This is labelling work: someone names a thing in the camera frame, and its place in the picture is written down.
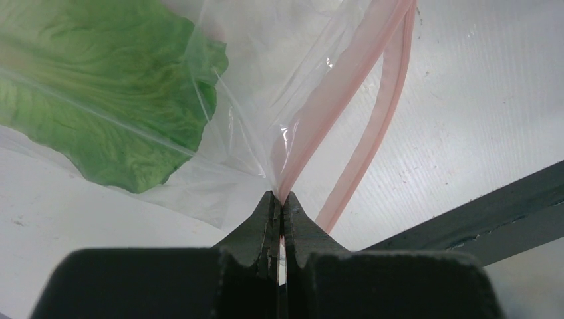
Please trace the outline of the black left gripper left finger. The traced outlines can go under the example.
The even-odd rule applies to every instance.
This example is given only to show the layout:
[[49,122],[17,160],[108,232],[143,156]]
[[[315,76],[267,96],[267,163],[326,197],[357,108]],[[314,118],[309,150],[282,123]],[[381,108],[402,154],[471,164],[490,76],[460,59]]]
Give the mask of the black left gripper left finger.
[[55,268],[33,318],[276,318],[279,200],[210,248],[95,248]]

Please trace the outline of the clear zip top bag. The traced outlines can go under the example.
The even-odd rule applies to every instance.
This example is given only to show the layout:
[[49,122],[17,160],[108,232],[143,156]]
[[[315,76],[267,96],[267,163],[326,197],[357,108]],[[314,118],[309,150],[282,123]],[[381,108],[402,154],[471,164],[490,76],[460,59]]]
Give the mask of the clear zip top bag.
[[[380,84],[362,135],[352,138],[352,152],[339,149],[333,156],[345,166],[337,169],[339,178],[319,216],[321,227],[329,231],[364,177],[398,105],[417,2],[161,2],[226,45],[229,65],[215,87],[215,114],[197,152],[166,183],[138,194],[104,187],[216,227],[230,224],[235,213],[228,201],[246,192],[268,189],[284,201],[380,63]],[[81,175],[61,153],[2,125],[1,144]]]

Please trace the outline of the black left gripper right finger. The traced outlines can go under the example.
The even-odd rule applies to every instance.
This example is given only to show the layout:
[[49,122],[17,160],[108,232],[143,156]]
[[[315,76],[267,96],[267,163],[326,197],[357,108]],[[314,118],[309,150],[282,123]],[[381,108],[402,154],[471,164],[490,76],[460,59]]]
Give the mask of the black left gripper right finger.
[[477,260],[449,251],[336,242],[288,194],[282,208],[289,318],[503,318]]

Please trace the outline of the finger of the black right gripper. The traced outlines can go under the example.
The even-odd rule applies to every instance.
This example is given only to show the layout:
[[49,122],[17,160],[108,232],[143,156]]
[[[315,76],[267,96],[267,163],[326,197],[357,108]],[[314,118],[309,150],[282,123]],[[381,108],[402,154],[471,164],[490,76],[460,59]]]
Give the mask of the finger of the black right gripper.
[[369,247],[455,251],[486,266],[563,237],[563,162]]

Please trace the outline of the green fake cabbage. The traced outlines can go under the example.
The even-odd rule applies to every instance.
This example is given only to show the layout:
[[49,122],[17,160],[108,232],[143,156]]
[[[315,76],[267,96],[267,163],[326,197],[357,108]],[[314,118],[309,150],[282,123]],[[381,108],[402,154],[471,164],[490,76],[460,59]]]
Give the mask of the green fake cabbage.
[[197,152],[226,45],[161,1],[2,1],[1,125],[143,193]]

